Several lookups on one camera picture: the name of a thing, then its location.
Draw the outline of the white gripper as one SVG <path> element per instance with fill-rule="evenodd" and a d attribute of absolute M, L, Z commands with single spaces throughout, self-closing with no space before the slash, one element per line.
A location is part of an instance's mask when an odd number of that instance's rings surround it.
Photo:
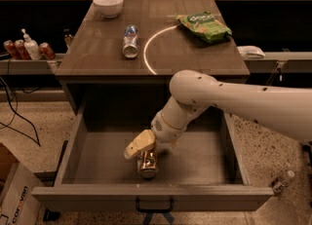
<path fill-rule="evenodd" d="M 186 131 L 186 126 L 175 128 L 168 124 L 159 111 L 151 122 L 151 130 L 142 131 L 125 149 L 124 157 L 129 160 L 139 153 L 154 147 L 155 140 L 160 143 L 177 141 Z"/>

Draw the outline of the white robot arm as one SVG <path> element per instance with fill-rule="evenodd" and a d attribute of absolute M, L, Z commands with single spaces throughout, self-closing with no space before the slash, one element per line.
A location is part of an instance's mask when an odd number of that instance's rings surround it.
<path fill-rule="evenodd" d="M 232 84 L 181 70 L 169 84 L 171 97 L 125 149 L 131 159 L 157 142 L 176 141 L 188 124 L 210 107 L 240 116 L 298 141 L 312 140 L 312 90 Z"/>

